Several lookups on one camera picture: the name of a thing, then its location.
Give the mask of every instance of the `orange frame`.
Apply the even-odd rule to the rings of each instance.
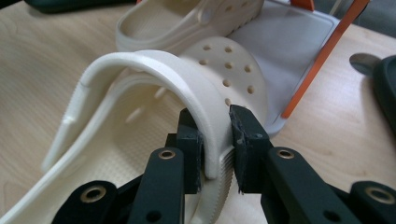
[[[297,92],[294,93],[288,106],[286,107],[285,111],[282,113],[281,117],[283,119],[287,119],[291,115],[291,112],[300,102],[301,98],[308,89],[309,85],[312,83],[315,76],[317,75],[320,67],[325,63],[330,53],[332,53],[332,50],[334,49],[337,42],[340,40],[343,33],[347,30],[347,27],[356,18],[359,17],[359,15],[363,12],[364,8],[367,6],[369,2],[370,0],[353,1],[352,5],[347,10],[344,18],[341,19],[340,23],[338,23],[337,27],[335,27],[335,30],[330,36],[329,40],[324,44],[323,48],[318,53],[318,57],[315,59],[314,64],[311,67],[311,70],[309,70],[308,74],[306,75],[299,89],[297,90]],[[314,10],[314,4],[312,0],[290,0],[290,3],[296,7],[302,7],[304,9],[311,11]]]

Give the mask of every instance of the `white shoe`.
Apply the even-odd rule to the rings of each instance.
[[[179,54],[210,36],[226,36],[251,21],[263,0],[145,0],[118,22],[119,51],[160,49]]]
[[[260,68],[230,39],[205,39],[180,57],[142,50],[99,58],[73,94],[43,163],[48,172],[0,223],[51,223],[80,185],[105,180],[119,187],[141,175],[151,151],[176,132],[184,107],[204,137],[206,177],[201,193],[186,198],[186,223],[214,223],[233,176],[229,103],[264,123]]]

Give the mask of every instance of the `clog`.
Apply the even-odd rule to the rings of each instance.
[[[210,36],[226,36],[251,21],[263,0],[144,0],[118,22],[119,51],[160,49],[179,54]]]
[[[186,223],[214,223],[233,176],[229,104],[246,106],[264,124],[262,73],[230,39],[204,39],[178,57],[141,50],[99,58],[72,96],[43,163],[47,173],[0,223],[50,223],[80,185],[105,180],[119,187],[141,175],[151,151],[176,132],[184,107],[205,152],[202,191],[186,198]]]

